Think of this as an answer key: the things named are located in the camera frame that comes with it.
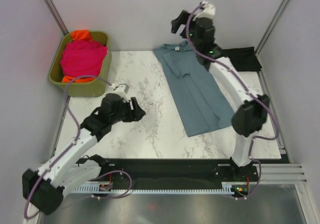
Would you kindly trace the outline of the blue-grey t-shirt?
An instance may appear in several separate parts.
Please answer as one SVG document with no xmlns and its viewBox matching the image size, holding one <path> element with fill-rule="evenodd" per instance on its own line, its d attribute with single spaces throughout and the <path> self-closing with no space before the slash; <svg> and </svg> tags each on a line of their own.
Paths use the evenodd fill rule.
<svg viewBox="0 0 320 224">
<path fill-rule="evenodd" d="M 231 126 L 234 111 L 187 41 L 153 49 L 161 63 L 184 130 L 193 137 Z"/>
</svg>

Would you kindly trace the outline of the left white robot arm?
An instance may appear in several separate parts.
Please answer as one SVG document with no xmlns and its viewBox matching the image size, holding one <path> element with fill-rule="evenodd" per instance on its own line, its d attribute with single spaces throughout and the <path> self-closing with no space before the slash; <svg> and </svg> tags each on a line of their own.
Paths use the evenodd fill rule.
<svg viewBox="0 0 320 224">
<path fill-rule="evenodd" d="M 89 180 L 106 180 L 110 169 L 104 165 L 103 157 L 94 155 L 82 166 L 77 166 L 76 162 L 110 133 L 114 124 L 138 122 L 145 114 L 135 97 L 126 98 L 114 92 L 106 94 L 101 105 L 78 125 L 69 144 L 37 170 L 29 168 L 22 174 L 22 196 L 26 204 L 50 215 L 75 188 Z"/>
</svg>

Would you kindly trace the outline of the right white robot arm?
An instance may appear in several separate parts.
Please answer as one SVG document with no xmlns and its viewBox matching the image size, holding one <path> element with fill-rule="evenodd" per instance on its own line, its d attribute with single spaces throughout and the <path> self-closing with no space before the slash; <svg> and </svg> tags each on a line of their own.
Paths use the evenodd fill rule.
<svg viewBox="0 0 320 224">
<path fill-rule="evenodd" d="M 247 175 L 246 166 L 254 162 L 253 143 L 270 115 L 270 98 L 251 89 L 230 59 L 223 55 L 215 43 L 214 16 L 215 7 L 210 4 L 198 6 L 193 12 L 182 10 L 171 21 L 171 32 L 175 34 L 180 26 L 184 26 L 180 36 L 187 39 L 197 61 L 218 79 L 236 106 L 231 118 L 231 126 L 236 133 L 231 156 L 234 165 L 229 168 L 229 175 L 233 180 L 240 181 Z"/>
</svg>

